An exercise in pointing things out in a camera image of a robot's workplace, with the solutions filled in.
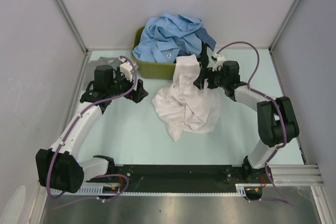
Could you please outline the white long sleeve shirt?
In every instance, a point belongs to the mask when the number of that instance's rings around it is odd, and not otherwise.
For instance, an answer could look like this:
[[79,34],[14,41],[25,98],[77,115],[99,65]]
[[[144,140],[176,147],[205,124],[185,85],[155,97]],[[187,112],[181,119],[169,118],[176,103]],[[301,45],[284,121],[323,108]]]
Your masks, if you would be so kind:
[[152,99],[155,112],[174,142],[183,132],[212,132],[220,116],[218,90],[200,90],[194,85],[200,73],[195,55],[177,57],[172,83],[161,88]]

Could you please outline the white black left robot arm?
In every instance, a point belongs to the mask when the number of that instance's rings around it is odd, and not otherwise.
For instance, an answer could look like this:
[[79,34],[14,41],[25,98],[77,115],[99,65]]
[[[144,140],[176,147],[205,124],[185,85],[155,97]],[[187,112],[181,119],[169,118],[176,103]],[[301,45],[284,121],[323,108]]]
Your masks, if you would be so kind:
[[40,149],[35,157],[38,179],[50,193],[76,193],[83,182],[102,179],[110,182],[115,178],[114,159],[95,155],[79,162],[79,151],[95,123],[104,115],[113,100],[126,98],[134,103],[148,96],[143,81],[136,76],[132,62],[125,60],[119,66],[97,66],[93,79],[81,95],[74,117],[61,136],[48,149]]

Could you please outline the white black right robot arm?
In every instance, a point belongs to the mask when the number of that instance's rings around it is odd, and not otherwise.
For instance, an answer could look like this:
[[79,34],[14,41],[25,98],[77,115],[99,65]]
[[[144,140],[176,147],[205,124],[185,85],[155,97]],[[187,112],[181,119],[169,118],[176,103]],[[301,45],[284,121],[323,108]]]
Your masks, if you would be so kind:
[[261,176],[267,174],[268,163],[277,152],[299,135],[291,100],[286,96],[272,98],[241,81],[236,61],[224,61],[218,67],[201,69],[194,85],[200,90],[222,88],[232,101],[257,113],[259,141],[244,158],[239,175],[245,182],[259,182]]

